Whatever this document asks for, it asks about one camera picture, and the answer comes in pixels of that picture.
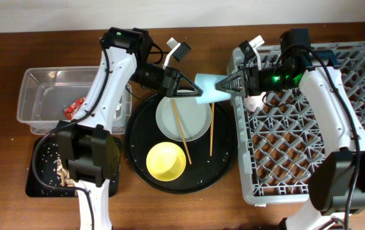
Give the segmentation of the light blue plastic cup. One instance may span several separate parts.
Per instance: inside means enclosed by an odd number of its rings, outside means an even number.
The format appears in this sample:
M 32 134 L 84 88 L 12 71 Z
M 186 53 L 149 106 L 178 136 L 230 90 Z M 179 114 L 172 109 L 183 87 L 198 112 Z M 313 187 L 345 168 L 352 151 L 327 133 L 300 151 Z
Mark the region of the light blue plastic cup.
M 231 94 L 216 90 L 215 85 L 224 80 L 226 75 L 214 75 L 197 73 L 194 83 L 203 91 L 203 94 L 196 97 L 198 104 L 210 104 L 231 99 Z

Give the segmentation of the wooden chopstick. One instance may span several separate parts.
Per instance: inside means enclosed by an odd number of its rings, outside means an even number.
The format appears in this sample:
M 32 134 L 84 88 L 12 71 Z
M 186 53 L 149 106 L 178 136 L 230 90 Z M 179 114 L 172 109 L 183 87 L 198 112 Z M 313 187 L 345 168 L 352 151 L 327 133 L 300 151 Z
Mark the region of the wooden chopstick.
M 214 114 L 215 114 L 215 103 L 211 104 L 211 124 L 210 124 L 210 157 L 213 155 L 213 139 L 214 139 Z
M 192 160 L 191 160 L 191 157 L 190 157 L 190 154 L 189 154 L 189 149 L 188 149 L 187 142 L 186 142 L 186 139 L 185 139 L 185 136 L 184 136 L 184 133 L 183 133 L 182 124 L 180 122 L 180 118 L 179 118 L 178 111 L 177 111 L 177 106 L 176 106 L 176 103 L 175 103 L 174 99 L 171 99 L 171 106 L 173 108 L 173 113 L 175 115 L 176 124 L 177 124 L 177 127 L 178 127 L 178 131 L 180 133 L 180 137 L 182 138 L 183 146 L 185 148 L 185 152 L 186 152 L 186 156 L 187 156 L 188 161 L 189 161 L 189 165 L 192 165 Z

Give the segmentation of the pink plastic cup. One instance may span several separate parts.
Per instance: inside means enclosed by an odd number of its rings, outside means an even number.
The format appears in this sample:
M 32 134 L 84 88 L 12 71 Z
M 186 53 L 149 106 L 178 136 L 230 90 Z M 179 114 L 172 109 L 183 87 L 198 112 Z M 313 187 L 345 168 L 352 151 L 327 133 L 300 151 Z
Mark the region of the pink plastic cup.
M 262 92 L 262 94 L 258 96 L 248 96 L 243 98 L 244 108 L 249 112 L 254 112 L 257 108 L 263 109 L 265 106 L 263 103 L 263 97 L 265 95 L 266 92 Z

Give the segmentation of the grey round plate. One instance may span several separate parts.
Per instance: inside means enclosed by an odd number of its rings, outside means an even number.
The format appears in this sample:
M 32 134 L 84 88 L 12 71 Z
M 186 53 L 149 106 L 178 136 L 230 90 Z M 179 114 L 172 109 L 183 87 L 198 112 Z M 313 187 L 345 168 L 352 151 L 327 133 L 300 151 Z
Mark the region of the grey round plate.
M 202 137 L 210 128 L 212 112 L 208 104 L 198 104 L 194 97 L 164 97 L 161 99 L 155 112 L 155 119 L 160 131 L 174 141 L 183 141 L 174 114 L 172 100 L 175 101 L 185 140 L 189 142 Z

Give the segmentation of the white tissue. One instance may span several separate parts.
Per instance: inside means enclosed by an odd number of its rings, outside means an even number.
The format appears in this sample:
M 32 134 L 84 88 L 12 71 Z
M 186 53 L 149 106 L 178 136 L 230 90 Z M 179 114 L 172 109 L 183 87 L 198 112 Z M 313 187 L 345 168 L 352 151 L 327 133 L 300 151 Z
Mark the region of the white tissue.
M 119 102 L 114 113 L 114 118 L 119 118 L 121 116 L 121 110 L 122 110 L 122 103 Z

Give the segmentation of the yellow bowl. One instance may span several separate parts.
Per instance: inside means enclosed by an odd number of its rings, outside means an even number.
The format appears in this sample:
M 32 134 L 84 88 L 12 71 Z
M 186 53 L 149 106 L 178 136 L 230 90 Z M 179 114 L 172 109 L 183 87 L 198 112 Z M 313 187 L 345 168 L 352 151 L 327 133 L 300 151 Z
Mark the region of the yellow bowl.
M 173 142 L 154 145 L 146 157 L 149 174 L 156 180 L 165 182 L 179 178 L 185 170 L 186 163 L 184 150 Z

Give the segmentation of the red strawberry cake wrapper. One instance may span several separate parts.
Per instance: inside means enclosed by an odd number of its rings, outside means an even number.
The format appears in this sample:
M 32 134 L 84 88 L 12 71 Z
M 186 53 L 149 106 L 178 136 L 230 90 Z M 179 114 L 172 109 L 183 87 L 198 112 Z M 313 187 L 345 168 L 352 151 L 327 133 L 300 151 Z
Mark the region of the red strawberry cake wrapper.
M 86 99 L 85 97 L 77 99 L 75 102 L 73 102 L 71 105 L 69 105 L 66 109 L 63 110 L 63 114 L 68 120 L 71 120 L 73 118 L 74 114 L 80 109 L 85 99 Z

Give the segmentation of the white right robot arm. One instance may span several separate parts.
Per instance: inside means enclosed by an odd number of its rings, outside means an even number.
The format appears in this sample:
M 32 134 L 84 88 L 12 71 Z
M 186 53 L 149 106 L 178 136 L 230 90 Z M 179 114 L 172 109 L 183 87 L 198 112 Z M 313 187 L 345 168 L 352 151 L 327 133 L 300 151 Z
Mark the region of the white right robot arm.
M 351 215 L 365 210 L 365 130 L 348 99 L 333 51 L 313 50 L 306 28 L 284 32 L 280 46 L 274 66 L 244 65 L 215 87 L 241 97 L 301 90 L 318 122 L 326 157 L 309 179 L 308 200 L 282 219 L 279 228 L 347 226 Z

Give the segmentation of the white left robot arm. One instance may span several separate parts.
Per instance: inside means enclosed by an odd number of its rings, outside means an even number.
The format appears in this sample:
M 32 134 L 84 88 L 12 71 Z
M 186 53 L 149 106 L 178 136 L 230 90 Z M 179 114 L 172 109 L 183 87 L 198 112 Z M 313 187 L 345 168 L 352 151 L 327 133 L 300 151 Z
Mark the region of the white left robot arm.
M 112 27 L 100 39 L 98 72 L 70 122 L 60 121 L 56 139 L 62 167 L 74 181 L 79 198 L 81 229 L 112 229 L 109 184 L 120 166 L 121 151 L 112 136 L 113 117 L 129 81 L 170 98 L 197 97 L 202 89 L 188 80 L 191 93 L 178 88 L 184 74 L 167 65 L 148 63 L 154 42 L 144 29 Z

